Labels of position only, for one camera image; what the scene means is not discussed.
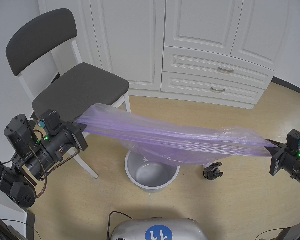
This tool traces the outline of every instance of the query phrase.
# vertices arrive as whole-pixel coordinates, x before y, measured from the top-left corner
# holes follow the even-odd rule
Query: chair leg
[[[123,109],[131,113],[128,92],[126,92],[123,96],[125,98],[125,102],[122,103]]]
[[[75,153],[75,151],[74,151],[72,148],[70,148],[69,151],[68,151],[68,154],[72,155],[72,154],[74,154],[74,153]],[[87,165],[86,162],[82,160],[82,158],[81,158],[80,156],[76,155],[76,156],[73,157],[73,158],[75,159],[76,162],[79,163],[79,165],[80,165],[81,167],[83,167],[83,168],[84,168],[89,174],[91,174],[94,178],[97,178],[97,177],[98,177],[98,174],[95,173],[95,172],[90,168],[90,166]]]

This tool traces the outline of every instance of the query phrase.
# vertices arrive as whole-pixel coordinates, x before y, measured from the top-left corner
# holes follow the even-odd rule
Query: blue circular logo
[[[172,240],[172,231],[164,225],[154,225],[145,233],[146,240]]]

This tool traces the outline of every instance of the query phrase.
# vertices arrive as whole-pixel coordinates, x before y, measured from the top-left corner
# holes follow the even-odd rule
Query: chair seat
[[[112,105],[128,91],[128,81],[103,69],[80,63],[64,73],[32,102],[37,117],[57,110],[64,121],[73,121],[95,103]]]

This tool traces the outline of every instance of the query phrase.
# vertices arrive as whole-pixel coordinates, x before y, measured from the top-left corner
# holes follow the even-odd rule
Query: bucket
[[[128,151],[125,171],[129,179],[142,190],[153,193],[168,186],[176,178],[179,166],[147,161],[142,155]]]

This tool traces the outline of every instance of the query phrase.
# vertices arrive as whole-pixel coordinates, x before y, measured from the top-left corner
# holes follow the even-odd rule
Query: gray upholstery
[[[32,102],[37,117],[46,110],[57,110],[64,121],[71,121],[95,103],[112,105],[128,90],[128,81],[87,63],[64,73]]]
[[[6,57],[16,76],[39,57],[77,36],[72,12],[56,9],[32,19],[21,27],[6,47]]]

